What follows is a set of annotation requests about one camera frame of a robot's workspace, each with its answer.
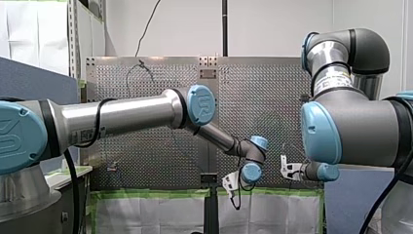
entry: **perforated metal panel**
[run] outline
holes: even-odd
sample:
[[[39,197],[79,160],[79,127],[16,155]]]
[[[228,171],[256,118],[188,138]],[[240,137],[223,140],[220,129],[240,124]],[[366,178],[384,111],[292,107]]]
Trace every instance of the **perforated metal panel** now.
[[[137,58],[88,60],[88,98],[154,96],[164,89],[187,87],[199,81],[198,58],[141,59],[151,72],[135,66]],[[285,143],[288,161],[302,162],[305,158],[300,152],[299,110],[300,96],[309,93],[310,78],[302,71],[299,59],[219,58],[216,68],[219,127],[239,138],[266,137],[270,148],[260,184],[288,186],[289,181],[282,179],[280,173],[282,145]],[[200,143],[185,131],[172,133],[168,128],[103,139],[97,153],[90,156],[96,167],[92,187],[199,187]],[[220,151],[212,156],[217,157],[219,178],[237,169],[236,157]],[[117,162],[118,171],[107,172],[113,162]]]
[[[89,99],[156,96],[165,89],[197,83],[196,58],[141,60],[150,72],[136,66],[137,58],[90,58]],[[200,187],[198,142],[186,131],[163,127],[109,137],[99,142],[95,155],[94,190]],[[117,171],[108,172],[107,168],[116,168],[114,164]]]
[[[286,186],[280,173],[282,145],[289,162],[301,163],[300,97],[310,77],[298,58],[220,58],[219,127],[239,138],[269,140],[262,186]],[[218,177],[237,169],[233,157],[217,152]]]

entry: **metal frame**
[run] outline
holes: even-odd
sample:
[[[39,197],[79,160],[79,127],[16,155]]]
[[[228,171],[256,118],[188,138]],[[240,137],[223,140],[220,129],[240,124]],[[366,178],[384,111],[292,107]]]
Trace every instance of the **metal frame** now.
[[[69,75],[80,78],[80,51],[77,20],[77,1],[67,1],[68,35],[69,35]]]

